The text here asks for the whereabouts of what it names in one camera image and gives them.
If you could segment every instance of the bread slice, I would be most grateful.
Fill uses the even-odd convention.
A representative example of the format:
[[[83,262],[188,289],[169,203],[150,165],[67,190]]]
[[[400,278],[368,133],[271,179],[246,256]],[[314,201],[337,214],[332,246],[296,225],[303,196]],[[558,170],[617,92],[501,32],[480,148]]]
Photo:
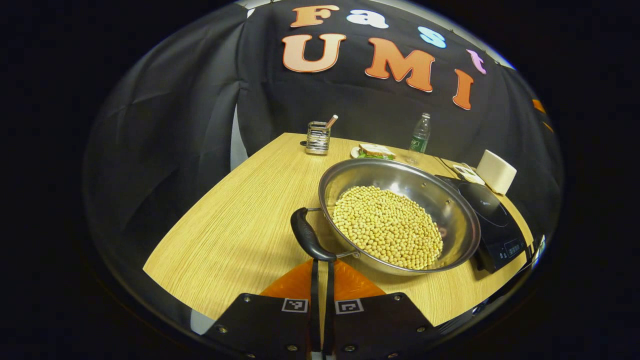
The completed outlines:
[[[361,143],[361,144],[358,144],[358,146],[360,147],[361,152],[364,152],[366,155],[387,156],[387,157],[394,157],[394,158],[396,156],[393,152],[391,152],[391,150],[387,149],[382,145],[372,145],[369,143]]]

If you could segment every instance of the green label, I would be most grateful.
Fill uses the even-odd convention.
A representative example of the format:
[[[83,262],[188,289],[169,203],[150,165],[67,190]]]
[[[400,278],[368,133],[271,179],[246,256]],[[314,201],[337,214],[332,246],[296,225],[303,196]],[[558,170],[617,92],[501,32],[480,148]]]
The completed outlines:
[[[413,151],[421,152],[424,154],[424,151],[427,149],[427,140],[412,136],[411,145],[409,145],[409,148]]]

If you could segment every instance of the wok handle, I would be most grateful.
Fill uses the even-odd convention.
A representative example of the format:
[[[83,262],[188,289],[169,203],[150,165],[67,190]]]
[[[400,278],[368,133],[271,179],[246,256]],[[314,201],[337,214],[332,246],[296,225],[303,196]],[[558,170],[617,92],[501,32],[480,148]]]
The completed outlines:
[[[296,240],[302,249],[312,258],[320,261],[334,262],[337,256],[325,250],[320,245],[314,228],[307,222],[308,211],[309,209],[307,208],[300,208],[291,215],[291,228],[293,229],[293,234],[296,236]]]

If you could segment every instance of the white tissue box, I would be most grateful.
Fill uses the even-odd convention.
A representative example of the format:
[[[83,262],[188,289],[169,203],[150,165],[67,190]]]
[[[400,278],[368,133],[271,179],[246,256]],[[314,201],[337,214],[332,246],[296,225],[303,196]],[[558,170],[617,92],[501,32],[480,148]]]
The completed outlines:
[[[476,173],[495,193],[506,194],[516,176],[516,169],[489,150],[485,150]]]

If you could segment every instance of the sandwich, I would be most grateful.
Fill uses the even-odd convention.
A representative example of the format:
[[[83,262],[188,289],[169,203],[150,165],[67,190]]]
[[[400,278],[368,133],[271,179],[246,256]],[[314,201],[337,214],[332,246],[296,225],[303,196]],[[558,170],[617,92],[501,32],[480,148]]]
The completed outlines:
[[[358,158],[378,158],[389,160],[393,160],[396,158],[396,155],[393,152],[382,145],[361,143],[358,144],[358,146],[360,148],[360,154],[358,155]]]

